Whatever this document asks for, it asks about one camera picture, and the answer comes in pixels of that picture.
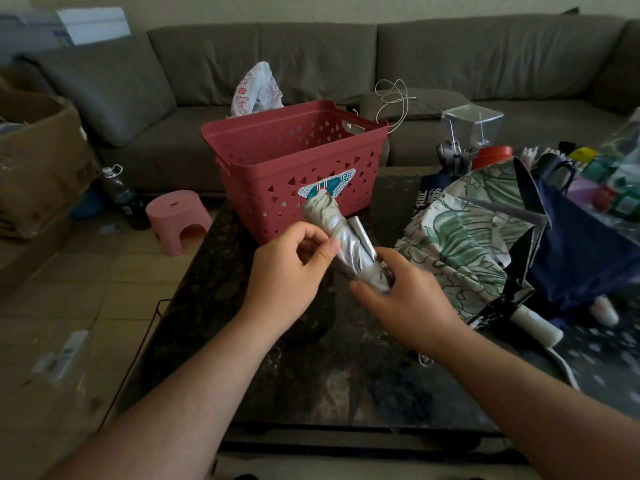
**sofa backrest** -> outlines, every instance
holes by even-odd
[[[472,100],[583,95],[610,55],[624,19],[512,15],[378,26],[378,79],[452,89]]]
[[[240,80],[260,61],[271,66],[284,104],[347,104],[374,85],[375,25],[233,23],[148,34],[183,106],[231,104]]]
[[[22,57],[114,146],[123,146],[176,108],[146,34]]]
[[[629,114],[640,106],[640,20],[627,23],[588,99],[596,106],[621,114]]]

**person's left hand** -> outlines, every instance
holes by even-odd
[[[278,337],[305,312],[340,241],[319,227],[297,222],[253,256],[241,315],[267,321]]]

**hand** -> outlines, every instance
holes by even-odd
[[[281,336],[305,312],[340,241],[322,229],[297,222],[253,256],[241,315],[258,317]]]
[[[396,277],[388,296],[366,283],[352,281],[350,290],[402,345],[438,359],[446,343],[466,329],[431,273],[412,265],[400,253],[376,248]]]

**clear plastic box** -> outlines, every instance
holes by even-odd
[[[503,116],[501,112],[476,104],[448,109],[440,120],[442,138],[449,145],[457,141],[462,151],[476,153],[493,144]]]

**red lid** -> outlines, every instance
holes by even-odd
[[[510,146],[489,146],[478,152],[475,160],[471,163],[471,169],[477,170],[493,163],[498,163],[511,158],[513,148]]]

